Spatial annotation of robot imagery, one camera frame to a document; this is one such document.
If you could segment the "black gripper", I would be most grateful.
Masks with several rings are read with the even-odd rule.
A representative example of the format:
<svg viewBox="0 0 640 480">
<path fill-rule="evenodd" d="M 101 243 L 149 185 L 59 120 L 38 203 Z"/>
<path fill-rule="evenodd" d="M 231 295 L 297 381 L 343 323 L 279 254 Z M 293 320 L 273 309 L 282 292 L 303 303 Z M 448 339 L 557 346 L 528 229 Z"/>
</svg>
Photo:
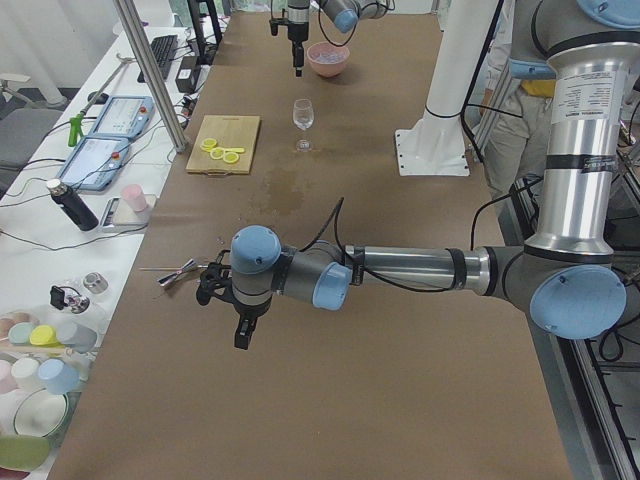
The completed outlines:
<svg viewBox="0 0 640 480">
<path fill-rule="evenodd" d="M 211 262 L 200 274 L 196 290 L 196 301 L 200 305 L 208 305 L 214 297 L 225 303 L 233 303 L 233 285 L 231 267 L 222 263 Z M 255 313 L 243 313 L 239 316 L 234 333 L 234 347 L 248 349 L 259 316 Z"/>
<path fill-rule="evenodd" d="M 288 39 L 292 42 L 293 67 L 296 77 L 301 77 L 304 68 L 306 41 L 306 23 L 292 22 L 286 17 L 272 17 L 269 19 L 270 32 L 272 36 L 277 36 L 280 27 L 287 28 Z"/>
</svg>

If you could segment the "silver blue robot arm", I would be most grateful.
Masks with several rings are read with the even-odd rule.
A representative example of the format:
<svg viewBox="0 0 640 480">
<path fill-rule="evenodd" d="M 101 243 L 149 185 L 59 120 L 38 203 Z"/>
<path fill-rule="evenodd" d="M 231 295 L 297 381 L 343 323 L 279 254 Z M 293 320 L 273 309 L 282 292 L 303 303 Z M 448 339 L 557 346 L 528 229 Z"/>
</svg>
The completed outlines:
<svg viewBox="0 0 640 480">
<path fill-rule="evenodd" d="M 310 1 L 291 0 L 279 16 L 274 15 L 273 2 L 270 2 L 269 27 L 271 34 L 277 36 L 279 28 L 287 32 L 291 42 L 292 65 L 296 77 L 301 77 L 305 63 L 304 43 L 309 39 Z M 378 19 L 395 10 L 394 1 L 318 1 L 319 14 L 324 13 L 341 32 L 348 33 L 351 39 L 359 21 Z"/>
<path fill-rule="evenodd" d="M 464 221 L 468 172 L 459 123 L 425 116 L 393 123 L 417 98 L 427 68 L 460 65 L 457 41 L 430 39 L 417 17 L 365 29 L 363 62 L 337 81 L 314 80 L 317 146 L 293 148 L 289 105 L 269 81 L 257 95 L 266 120 L 255 189 L 228 188 L 220 215 L 247 208 L 237 231 L 202 272 L 197 301 L 231 304 L 238 348 L 277 295 L 337 310 L 367 281 L 422 294 L 470 290 L 503 299 L 542 330 L 578 340 L 639 316 L 639 292 L 611 265 L 602 239 L 614 160 L 584 134 L 554 150 L 537 233 L 523 246 L 482 246 Z"/>
</svg>

